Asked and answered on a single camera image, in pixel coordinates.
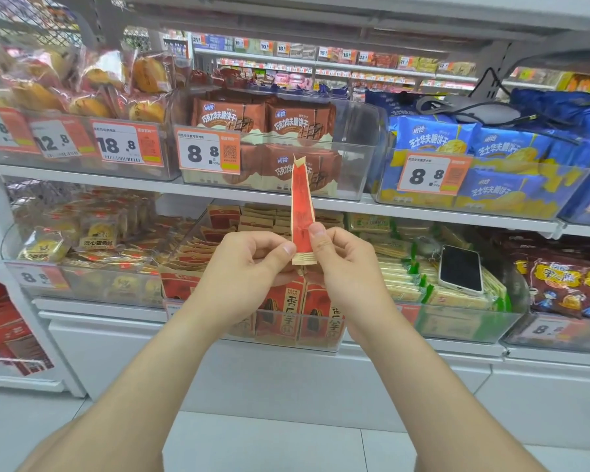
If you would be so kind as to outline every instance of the black screen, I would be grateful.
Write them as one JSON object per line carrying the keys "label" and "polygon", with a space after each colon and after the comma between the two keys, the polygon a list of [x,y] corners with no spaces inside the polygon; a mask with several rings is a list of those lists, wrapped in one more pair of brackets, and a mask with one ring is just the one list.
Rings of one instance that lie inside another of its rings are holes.
{"label": "black screen", "polygon": [[446,283],[482,291],[479,254],[456,246],[444,245],[440,278]]}

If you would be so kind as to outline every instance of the smartphone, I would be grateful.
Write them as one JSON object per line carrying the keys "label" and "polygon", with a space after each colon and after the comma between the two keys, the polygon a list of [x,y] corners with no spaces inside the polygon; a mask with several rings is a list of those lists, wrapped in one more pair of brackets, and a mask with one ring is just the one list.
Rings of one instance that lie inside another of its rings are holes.
{"label": "smartphone", "polygon": [[457,246],[442,246],[439,284],[463,293],[482,294],[483,275],[479,254]]}

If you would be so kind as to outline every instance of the white cabinet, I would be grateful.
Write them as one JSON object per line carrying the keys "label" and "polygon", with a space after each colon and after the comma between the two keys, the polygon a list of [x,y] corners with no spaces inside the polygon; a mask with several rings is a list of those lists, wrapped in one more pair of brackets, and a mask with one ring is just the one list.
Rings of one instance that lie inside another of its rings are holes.
{"label": "white cabinet", "polygon": [[[50,332],[95,400],[161,327],[157,323],[65,313]],[[443,355],[475,392],[489,361]],[[337,355],[221,340],[208,351],[182,410],[280,421],[405,431],[378,373],[360,347]]]}
{"label": "white cabinet", "polygon": [[590,366],[507,358],[476,396],[524,444],[590,449]]}

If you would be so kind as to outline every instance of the barcode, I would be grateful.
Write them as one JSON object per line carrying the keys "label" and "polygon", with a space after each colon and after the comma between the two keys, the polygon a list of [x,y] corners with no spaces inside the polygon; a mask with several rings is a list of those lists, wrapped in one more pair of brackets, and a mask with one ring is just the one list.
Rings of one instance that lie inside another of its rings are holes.
{"label": "barcode", "polygon": [[78,157],[81,153],[78,150],[71,150],[69,152],[52,152],[52,153],[45,153],[44,157],[48,159],[58,158],[58,157]]}
{"label": "barcode", "polygon": [[238,149],[236,146],[225,146],[225,150],[223,151],[223,162],[226,164],[235,164],[237,152]]}
{"label": "barcode", "polygon": [[463,178],[465,169],[463,168],[451,168],[446,179],[447,184],[458,184]]}
{"label": "barcode", "polygon": [[103,160],[110,160],[112,162],[131,162],[132,164],[144,164],[141,157],[124,157],[122,155],[103,154]]}

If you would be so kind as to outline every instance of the person's left hand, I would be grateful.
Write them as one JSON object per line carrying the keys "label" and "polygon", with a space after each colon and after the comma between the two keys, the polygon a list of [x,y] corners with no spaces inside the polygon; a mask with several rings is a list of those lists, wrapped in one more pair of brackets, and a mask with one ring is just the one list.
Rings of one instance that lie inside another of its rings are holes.
{"label": "person's left hand", "polygon": [[298,277],[290,264],[296,246],[269,231],[225,235],[184,305],[203,316],[217,337],[259,308],[268,289]]}

